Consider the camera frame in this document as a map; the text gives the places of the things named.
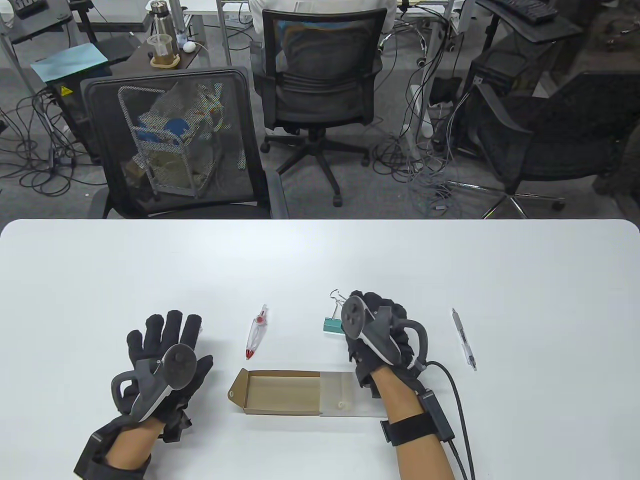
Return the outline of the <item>person's right hand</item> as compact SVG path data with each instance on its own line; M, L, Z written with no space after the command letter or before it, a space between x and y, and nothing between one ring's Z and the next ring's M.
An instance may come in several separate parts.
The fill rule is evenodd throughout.
M372 398L382 397L373 379L373 373L382 367L389 367L414 392L425 391L418 377L425 369L428 345L419 343L414 361L404 306L375 292L354 290L343 303L341 322L356 379L361 388L370 390Z

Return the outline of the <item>person's left hand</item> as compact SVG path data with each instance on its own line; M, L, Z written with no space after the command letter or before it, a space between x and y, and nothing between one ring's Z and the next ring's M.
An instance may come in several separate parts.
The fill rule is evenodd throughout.
M138 361L150 360L157 364L173 345L183 344L195 349L201 333L202 317L189 314L183 320L183 313L170 310L165 316L153 314L145 322L145 332L132 330L126 336L126 345L131 365ZM213 357L206 355L197 361L192 380L181 390L172 391L150 415L163 423L161 438L165 443L178 442L183 430L192 423L186 414L189 402L201 388L206 376L213 367Z

